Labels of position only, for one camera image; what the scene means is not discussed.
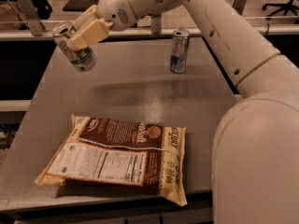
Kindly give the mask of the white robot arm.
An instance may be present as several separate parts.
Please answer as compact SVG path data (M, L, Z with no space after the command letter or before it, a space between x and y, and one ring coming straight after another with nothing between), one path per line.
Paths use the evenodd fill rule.
M224 0L99 0L74 21L83 49L183 5L242 99L212 148L214 224L299 224L299 68Z

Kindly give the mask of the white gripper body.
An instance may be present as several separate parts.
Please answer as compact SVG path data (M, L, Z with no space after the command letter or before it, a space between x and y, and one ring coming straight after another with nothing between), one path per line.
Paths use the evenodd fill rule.
M110 25L112 31L126 30L137 22L129 0L99 0L97 13Z

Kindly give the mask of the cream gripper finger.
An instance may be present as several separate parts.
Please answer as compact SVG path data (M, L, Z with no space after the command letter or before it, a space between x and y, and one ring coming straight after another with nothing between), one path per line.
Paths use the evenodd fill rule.
M96 30L101 27L100 19L101 16L97 14L97 5L92 5L77 17L72 24L77 31L82 31L85 28Z
M101 18L99 23L101 27L96 30L85 28L82 31L77 31L75 29L75 32L67 41L67 46L72 50L80 50L106 39L114 22Z

